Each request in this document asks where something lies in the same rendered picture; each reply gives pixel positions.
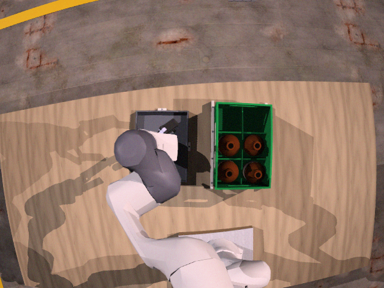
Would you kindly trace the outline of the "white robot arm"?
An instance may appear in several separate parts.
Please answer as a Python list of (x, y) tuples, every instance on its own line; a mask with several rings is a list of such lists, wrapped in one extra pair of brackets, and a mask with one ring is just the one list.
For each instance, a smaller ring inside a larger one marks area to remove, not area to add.
[(115, 142), (117, 162), (134, 172), (110, 183), (106, 200), (145, 264), (160, 270), (173, 288), (267, 286), (270, 267), (262, 260), (243, 260), (243, 249), (232, 241), (221, 238), (207, 243), (189, 236), (149, 238), (139, 218), (177, 196), (181, 189), (174, 164), (178, 139), (174, 134), (140, 130), (127, 130)]

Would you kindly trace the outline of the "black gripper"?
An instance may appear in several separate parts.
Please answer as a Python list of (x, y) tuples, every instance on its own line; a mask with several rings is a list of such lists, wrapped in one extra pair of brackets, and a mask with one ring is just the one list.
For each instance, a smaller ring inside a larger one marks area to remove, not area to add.
[(163, 134), (170, 134), (171, 132), (175, 133), (176, 132), (175, 128), (178, 125), (179, 124), (174, 119), (171, 119), (169, 122), (159, 127), (158, 133), (163, 133)]

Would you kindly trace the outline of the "green bottle crate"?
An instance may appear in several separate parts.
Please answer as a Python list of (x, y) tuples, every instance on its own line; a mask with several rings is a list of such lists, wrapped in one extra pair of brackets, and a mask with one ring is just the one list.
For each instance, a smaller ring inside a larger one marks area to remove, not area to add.
[[(216, 116), (214, 120), (214, 174), (216, 175), (215, 186), (223, 190), (246, 190), (257, 189), (270, 182), (272, 175), (272, 104), (216, 102)], [(265, 148), (260, 155), (254, 157), (247, 155), (243, 151), (243, 139), (247, 135), (251, 135), (246, 133), (252, 133), (262, 137), (265, 143)], [(240, 142), (240, 149), (238, 153), (232, 157), (226, 157), (218, 151), (218, 140), (225, 134), (232, 134), (236, 136)], [(233, 182), (222, 182), (217, 176), (218, 164), (223, 160), (233, 161), (239, 169), (239, 175)], [(265, 177), (261, 182), (257, 184), (248, 182), (242, 174), (242, 162), (244, 167), (244, 165), (249, 161), (256, 161), (262, 164), (265, 168)]]

